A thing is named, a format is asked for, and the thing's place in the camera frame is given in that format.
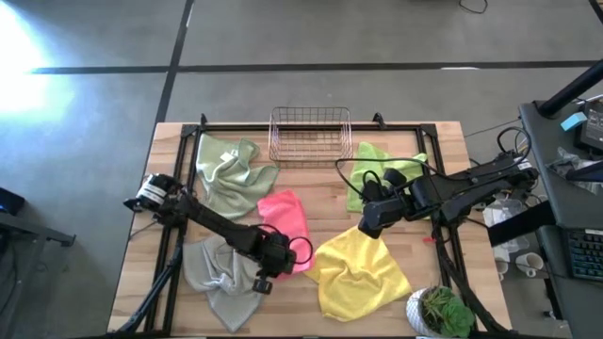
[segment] pink cloth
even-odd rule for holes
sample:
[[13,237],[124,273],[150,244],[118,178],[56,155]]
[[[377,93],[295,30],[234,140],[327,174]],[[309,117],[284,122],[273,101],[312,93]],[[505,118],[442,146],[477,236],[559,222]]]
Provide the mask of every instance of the pink cloth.
[[[298,236],[310,238],[302,202],[292,190],[270,194],[260,199],[257,202],[257,210],[260,216],[264,218],[263,223],[276,227],[281,233],[286,234],[289,239]],[[294,265],[292,273],[304,272],[312,268],[315,258],[307,241],[296,239],[291,242],[290,247],[297,254],[296,262],[298,263],[306,261],[312,255],[312,259],[307,263]],[[282,274],[279,278],[288,276],[288,274]]]

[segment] wire basket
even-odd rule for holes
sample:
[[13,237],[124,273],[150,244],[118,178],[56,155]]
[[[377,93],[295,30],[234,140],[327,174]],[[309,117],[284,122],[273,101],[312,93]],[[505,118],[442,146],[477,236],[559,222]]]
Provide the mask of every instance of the wire basket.
[[346,107],[275,107],[270,115],[269,157],[281,168],[328,168],[352,157]]

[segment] keyboard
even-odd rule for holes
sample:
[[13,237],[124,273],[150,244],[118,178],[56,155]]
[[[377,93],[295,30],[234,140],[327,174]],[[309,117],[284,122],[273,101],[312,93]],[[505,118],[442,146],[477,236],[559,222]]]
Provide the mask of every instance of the keyboard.
[[603,233],[566,231],[571,274],[576,278],[603,282]]

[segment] microfiber towel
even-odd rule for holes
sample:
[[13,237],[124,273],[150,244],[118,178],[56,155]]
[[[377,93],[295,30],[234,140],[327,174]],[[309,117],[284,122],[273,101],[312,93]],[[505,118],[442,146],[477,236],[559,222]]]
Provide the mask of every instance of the microfiber towel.
[[[358,145],[358,155],[359,158],[369,158],[369,159],[389,159],[395,156],[391,156],[390,154],[380,150],[379,148],[369,144],[368,142],[360,142]],[[413,157],[416,160],[420,160],[425,162],[427,160],[427,155],[424,153],[419,153]],[[373,170],[380,179],[383,178],[386,169],[395,169],[399,170],[406,176],[408,181],[415,179],[423,175],[423,170],[421,169],[421,165],[412,161],[390,161],[390,162],[370,162],[370,161],[356,161],[354,163],[354,167],[351,170],[350,182],[354,187],[358,188],[358,190],[362,191],[363,183],[362,183],[362,175],[367,170]],[[354,192],[351,188],[348,187],[348,212],[362,212],[362,200],[358,197],[358,193]]]
[[209,307],[230,332],[245,324],[262,301],[252,290],[259,266],[235,253],[221,236],[186,244],[183,266],[188,284],[206,293]]
[[197,173],[204,184],[202,203],[225,218],[236,219],[252,211],[276,180],[278,168],[251,168],[259,147],[249,140],[238,143],[201,135]]
[[[293,266],[293,273],[303,272],[314,264],[314,256],[308,242],[300,237],[309,238],[308,224],[303,212],[302,202],[292,190],[270,194],[257,202],[257,211],[264,218],[263,223],[274,226],[282,234],[291,239],[290,248],[297,254],[298,263]],[[289,274],[279,275],[279,279]]]
[[379,239],[352,227],[316,251],[305,275],[318,283],[322,315],[350,321],[411,293],[396,260]]

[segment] lime green cloth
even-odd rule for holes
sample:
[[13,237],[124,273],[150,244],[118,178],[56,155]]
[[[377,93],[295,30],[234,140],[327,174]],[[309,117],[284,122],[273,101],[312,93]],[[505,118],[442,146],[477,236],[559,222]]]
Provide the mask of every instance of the lime green cloth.
[[[360,143],[360,145],[358,145],[358,154],[356,157],[369,159],[389,159],[395,156],[392,156],[369,144],[368,142],[363,141]],[[424,162],[427,160],[427,155],[424,153],[419,153],[413,158]],[[377,175],[379,175],[380,178],[383,178],[383,174],[385,173],[386,169],[396,169],[401,171],[402,174],[406,176],[408,181],[423,175],[421,165],[412,161],[390,161],[383,163],[357,161],[354,164],[354,168],[351,170],[350,182],[352,185],[354,185],[354,187],[362,190],[362,175],[367,170],[373,170],[375,173],[377,173]],[[354,192],[348,187],[348,212],[362,212],[362,208],[362,200],[360,197],[358,197],[358,193]]]
[[197,153],[197,174],[204,184],[202,203],[229,219],[255,209],[279,172],[274,166],[252,168],[250,162],[259,154],[259,147],[249,140],[232,142],[203,133]]

